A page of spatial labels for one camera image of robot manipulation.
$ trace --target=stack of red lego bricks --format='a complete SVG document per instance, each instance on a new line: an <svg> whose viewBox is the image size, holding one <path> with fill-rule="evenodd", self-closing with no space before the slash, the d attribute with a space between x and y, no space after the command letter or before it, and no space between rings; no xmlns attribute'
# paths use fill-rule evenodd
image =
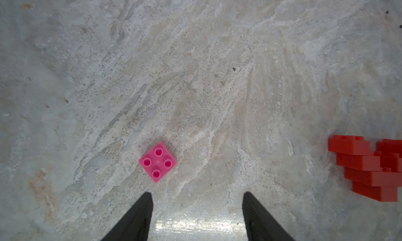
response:
<svg viewBox="0 0 402 241"><path fill-rule="evenodd" d="M334 135L328 150L336 153L336 164L345 167L345 178L353 191L380 202L397 202L402 187L402 140L383 139L377 151L362 136Z"/></svg>

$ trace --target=toy brick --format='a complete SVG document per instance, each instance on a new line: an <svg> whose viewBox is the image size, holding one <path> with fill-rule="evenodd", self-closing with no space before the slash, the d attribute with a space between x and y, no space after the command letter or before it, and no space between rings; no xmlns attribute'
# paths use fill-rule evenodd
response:
<svg viewBox="0 0 402 241"><path fill-rule="evenodd" d="M380 202L398 201L397 187L371 187L354 181L352 190L353 192Z"/></svg>
<svg viewBox="0 0 402 241"><path fill-rule="evenodd" d="M336 164L363 171L382 171L379 156L336 154Z"/></svg>
<svg viewBox="0 0 402 241"><path fill-rule="evenodd" d="M371 143L363 136L334 135L334 138L328 139L328 151L352 155L373 155Z"/></svg>
<svg viewBox="0 0 402 241"><path fill-rule="evenodd" d="M375 151L374 154L380 156L381 167L391 168L392 172L402 172L402 158L399 157L399 154L382 151Z"/></svg>
<svg viewBox="0 0 402 241"><path fill-rule="evenodd" d="M138 162L155 183L159 182L177 164L176 159L163 142L149 150Z"/></svg>
<svg viewBox="0 0 402 241"><path fill-rule="evenodd" d="M377 142L377 150L402 154L402 140L383 139L382 142Z"/></svg>
<svg viewBox="0 0 402 241"><path fill-rule="evenodd" d="M402 187L402 173L345 168L345 178L374 187Z"/></svg>

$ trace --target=gray marble countertop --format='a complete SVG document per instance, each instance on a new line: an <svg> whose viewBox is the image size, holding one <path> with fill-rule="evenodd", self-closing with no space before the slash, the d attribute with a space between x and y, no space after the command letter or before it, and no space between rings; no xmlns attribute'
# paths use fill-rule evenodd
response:
<svg viewBox="0 0 402 241"><path fill-rule="evenodd" d="M0 0L0 239L246 240L251 191L296 240L401 240L332 134L402 139L402 0ZM163 140L177 166L138 159Z"/></svg>

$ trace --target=lego stud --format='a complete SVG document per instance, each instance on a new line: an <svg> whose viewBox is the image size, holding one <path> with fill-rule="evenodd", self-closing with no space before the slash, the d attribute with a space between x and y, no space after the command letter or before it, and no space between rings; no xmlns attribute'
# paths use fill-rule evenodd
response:
<svg viewBox="0 0 402 241"><path fill-rule="evenodd" d="M157 157L161 157L162 154L163 154L163 150L162 150L161 148L155 149L155 155L156 155Z"/></svg>
<svg viewBox="0 0 402 241"><path fill-rule="evenodd" d="M159 170L154 170L152 172L152 176L153 176L153 178L158 179L160 177L160 171Z"/></svg>
<svg viewBox="0 0 402 241"><path fill-rule="evenodd" d="M149 159L149 158L145 158L145 159L142 161L142 163L143 163L144 167L148 168L149 166L151 166L152 161L151 161L151 159Z"/></svg>
<svg viewBox="0 0 402 241"><path fill-rule="evenodd" d="M172 161L171 161L171 160L166 160L166 161L163 163L163 166L164 166L165 168L170 168L170 167L172 166Z"/></svg>

